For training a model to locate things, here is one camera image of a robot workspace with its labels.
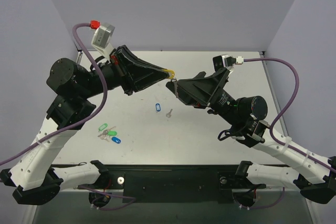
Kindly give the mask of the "black head key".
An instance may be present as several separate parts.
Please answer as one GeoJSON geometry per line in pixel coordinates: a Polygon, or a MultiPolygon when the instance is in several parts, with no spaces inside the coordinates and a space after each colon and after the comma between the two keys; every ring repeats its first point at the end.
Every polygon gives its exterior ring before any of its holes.
{"type": "Polygon", "coordinates": [[[171,82],[173,83],[174,94],[175,94],[176,98],[179,98],[177,79],[173,78],[173,79],[171,79],[171,82]]]}

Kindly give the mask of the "yellow key tag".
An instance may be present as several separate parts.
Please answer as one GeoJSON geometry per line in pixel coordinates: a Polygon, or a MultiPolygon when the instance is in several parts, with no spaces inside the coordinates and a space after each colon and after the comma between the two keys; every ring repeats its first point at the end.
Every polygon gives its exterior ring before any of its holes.
{"type": "Polygon", "coordinates": [[[168,79],[172,80],[175,78],[175,72],[171,69],[164,69],[163,70],[164,72],[168,73],[169,77],[168,79]]]}

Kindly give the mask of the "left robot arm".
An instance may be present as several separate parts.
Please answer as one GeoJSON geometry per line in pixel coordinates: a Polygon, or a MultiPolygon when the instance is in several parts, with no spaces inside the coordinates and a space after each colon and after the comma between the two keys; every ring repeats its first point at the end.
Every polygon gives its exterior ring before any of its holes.
{"type": "Polygon", "coordinates": [[[89,99],[99,94],[106,97],[117,87],[132,95],[170,77],[167,69],[139,59],[126,46],[94,60],[90,69],[67,58],[57,60],[47,79],[56,98],[28,151],[15,166],[1,171],[1,181],[14,187],[18,204],[35,206],[51,201],[64,189],[104,187],[109,171],[100,161],[66,168],[52,166],[65,144],[102,109],[89,99]]]}

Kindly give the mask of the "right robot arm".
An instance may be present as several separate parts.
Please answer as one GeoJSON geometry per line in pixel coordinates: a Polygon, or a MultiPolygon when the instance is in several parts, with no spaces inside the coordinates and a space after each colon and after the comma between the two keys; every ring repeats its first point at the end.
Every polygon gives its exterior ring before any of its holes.
{"type": "Polygon", "coordinates": [[[259,165],[242,161],[235,173],[241,187],[249,184],[281,186],[298,190],[304,198],[327,204],[335,197],[335,157],[323,157],[296,144],[266,122],[268,107],[261,96],[235,100],[224,86],[232,69],[220,68],[207,76],[200,72],[191,79],[172,79],[166,87],[185,105],[206,109],[218,115],[230,128],[222,130],[217,139],[228,138],[276,158],[286,167],[259,165]]]}

